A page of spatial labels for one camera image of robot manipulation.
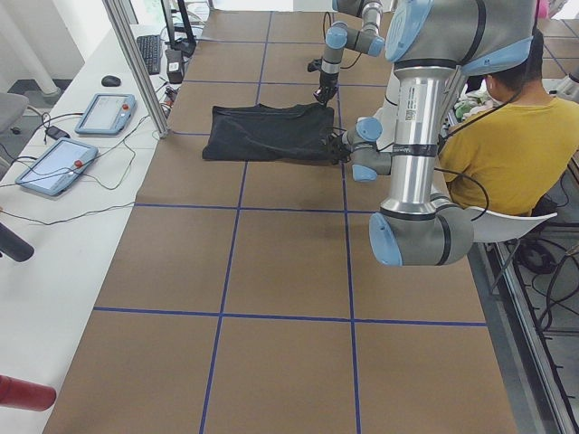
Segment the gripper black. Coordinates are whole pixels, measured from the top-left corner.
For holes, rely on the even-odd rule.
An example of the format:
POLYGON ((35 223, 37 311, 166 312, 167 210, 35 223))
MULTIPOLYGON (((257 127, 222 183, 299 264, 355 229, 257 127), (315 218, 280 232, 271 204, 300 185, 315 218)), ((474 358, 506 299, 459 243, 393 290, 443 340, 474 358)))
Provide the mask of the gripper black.
POLYGON ((313 93, 316 101, 326 107, 337 93, 339 64, 323 58, 314 59, 308 64, 308 72, 319 72, 319 87, 313 93))
POLYGON ((348 134, 347 130, 333 128, 322 140, 330 164, 347 164, 351 161, 352 147, 348 141, 348 134))

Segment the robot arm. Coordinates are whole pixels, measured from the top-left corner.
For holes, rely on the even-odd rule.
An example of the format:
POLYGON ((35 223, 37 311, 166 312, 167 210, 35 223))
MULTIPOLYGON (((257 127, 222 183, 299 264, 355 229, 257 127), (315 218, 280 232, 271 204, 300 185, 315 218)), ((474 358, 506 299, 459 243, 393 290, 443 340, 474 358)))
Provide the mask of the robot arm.
POLYGON ((332 8, 336 12, 360 18, 363 25, 357 30, 341 21, 332 23, 325 34, 322 56, 308 65, 308 71, 319 71, 319 86, 313 96, 324 107, 337 93, 344 50, 377 57, 385 44, 384 38, 379 33, 384 13, 382 1, 337 0, 332 2, 332 8))
POLYGON ((362 20, 327 30, 316 99, 337 92, 344 50, 383 55, 397 100, 344 133, 331 133, 335 161, 350 161, 357 181, 380 175, 389 192, 369 222, 375 258, 387 266, 451 264, 470 250, 469 215, 433 189, 441 128, 471 76, 503 71, 528 56, 535 1, 336 1, 334 10, 362 20))

